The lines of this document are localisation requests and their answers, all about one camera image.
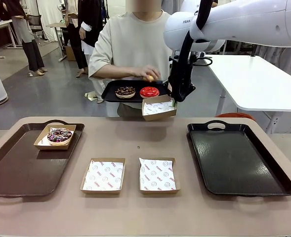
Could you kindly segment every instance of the cardboard box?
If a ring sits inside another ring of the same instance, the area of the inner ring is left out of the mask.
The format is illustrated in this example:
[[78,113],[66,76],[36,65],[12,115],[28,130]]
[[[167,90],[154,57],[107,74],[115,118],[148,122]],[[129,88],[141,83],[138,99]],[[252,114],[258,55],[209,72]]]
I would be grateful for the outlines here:
[[[51,128],[66,128],[68,130],[70,130],[71,132],[73,132],[72,136],[71,136],[71,140],[69,143],[67,143],[66,145],[62,145],[62,146],[41,146],[38,145],[38,143],[51,131]],[[76,125],[47,125],[43,131],[41,132],[41,134],[38,136],[38,138],[36,139],[36,141],[34,142],[34,146],[36,148],[38,148],[39,150],[67,150],[68,147],[70,146],[70,143],[72,141],[72,138],[74,136],[74,132],[76,129]]]
[[[86,179],[86,175],[88,173],[88,170],[89,170],[89,166],[91,164],[92,161],[95,161],[95,162],[120,162],[120,163],[123,163],[124,164],[124,167],[123,167],[123,170],[122,170],[122,176],[121,176],[121,185],[120,185],[120,189],[119,190],[113,190],[113,191],[96,191],[96,190],[92,190],[92,191],[89,191],[89,190],[84,190],[83,187],[84,187],[84,183],[85,183],[85,179]],[[86,169],[86,172],[83,176],[83,180],[82,180],[82,183],[81,183],[81,191],[85,194],[119,194],[121,189],[122,189],[122,185],[124,183],[124,175],[125,175],[125,158],[93,158],[91,159],[91,161],[89,162],[88,166],[87,166],[87,169]]]
[[164,103],[164,102],[169,102],[171,100],[174,101],[168,95],[161,95],[158,97],[144,99],[143,103],[142,103],[142,115],[143,115],[144,119],[146,121],[154,121],[154,120],[159,120],[159,119],[164,119],[164,118],[175,116],[177,113],[177,103],[175,104],[173,111],[168,111],[168,112],[163,112],[163,113],[153,114],[153,115],[144,115],[145,103],[146,104]]
[[66,50],[67,60],[68,61],[76,61],[76,58],[75,58],[74,52],[72,50],[72,47],[65,46],[65,50]]
[[178,176],[178,170],[177,170],[177,165],[176,165],[176,160],[175,158],[143,158],[143,159],[149,159],[149,160],[170,160],[173,162],[172,169],[173,169],[173,174],[174,174],[174,180],[175,180],[175,185],[176,189],[175,190],[168,190],[168,191],[146,191],[146,190],[141,190],[141,176],[139,175],[139,182],[140,182],[140,191],[143,194],[175,194],[180,190],[180,182],[179,182],[179,176]]

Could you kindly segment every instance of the gray skirt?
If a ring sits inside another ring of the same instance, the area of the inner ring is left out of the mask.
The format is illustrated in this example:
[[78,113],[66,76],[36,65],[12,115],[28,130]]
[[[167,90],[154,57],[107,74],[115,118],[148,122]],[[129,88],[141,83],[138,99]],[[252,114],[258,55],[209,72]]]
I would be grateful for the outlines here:
[[31,28],[25,19],[17,19],[15,17],[12,17],[11,19],[17,37],[20,38],[21,41],[24,43],[30,43],[35,39]]

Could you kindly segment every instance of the black chair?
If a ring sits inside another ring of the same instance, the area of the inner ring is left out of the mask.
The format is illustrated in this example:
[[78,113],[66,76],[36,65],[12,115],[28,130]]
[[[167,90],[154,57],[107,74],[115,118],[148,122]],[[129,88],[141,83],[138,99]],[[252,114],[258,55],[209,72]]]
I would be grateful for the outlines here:
[[42,22],[41,22],[41,15],[39,16],[33,16],[33,15],[28,15],[28,20],[29,20],[29,25],[32,30],[32,33],[36,35],[38,41],[39,41],[39,36],[38,33],[42,33],[42,38],[47,40],[47,37],[45,35]]

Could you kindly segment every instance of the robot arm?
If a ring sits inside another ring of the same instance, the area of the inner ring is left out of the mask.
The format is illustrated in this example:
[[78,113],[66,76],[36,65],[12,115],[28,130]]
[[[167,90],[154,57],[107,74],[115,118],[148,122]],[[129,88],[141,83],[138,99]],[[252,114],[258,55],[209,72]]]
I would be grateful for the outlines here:
[[202,42],[223,39],[291,47],[291,0],[237,0],[212,9],[212,0],[201,0],[199,10],[197,5],[191,11],[188,5],[182,6],[187,12],[173,14],[164,32],[167,46],[180,51],[168,79],[176,101],[182,102],[195,89],[190,80],[194,61],[190,52],[197,51]]

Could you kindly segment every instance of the brown tray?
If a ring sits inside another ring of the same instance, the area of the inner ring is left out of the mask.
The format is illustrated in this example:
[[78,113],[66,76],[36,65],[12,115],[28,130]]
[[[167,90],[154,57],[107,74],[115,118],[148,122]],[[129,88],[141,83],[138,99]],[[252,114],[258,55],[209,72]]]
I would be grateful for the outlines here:
[[[50,123],[76,125],[68,150],[38,150],[33,144]],[[45,196],[52,193],[83,132],[84,124],[61,120],[24,124],[0,148],[0,197]]]

